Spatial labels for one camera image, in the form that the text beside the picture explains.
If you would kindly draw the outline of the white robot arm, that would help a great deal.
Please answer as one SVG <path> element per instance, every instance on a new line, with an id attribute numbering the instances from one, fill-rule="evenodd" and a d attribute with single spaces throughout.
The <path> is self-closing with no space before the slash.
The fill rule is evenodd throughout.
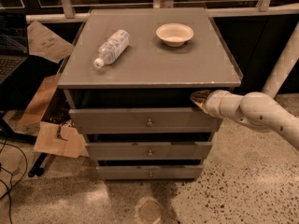
<path id="1" fill-rule="evenodd" d="M 196 91 L 190 99 L 214 118 L 231 119 L 252 130 L 271 130 L 299 149 L 299 118 L 274 97 L 299 59 L 299 23 L 281 52 L 261 92 L 236 95 L 228 91 Z"/>

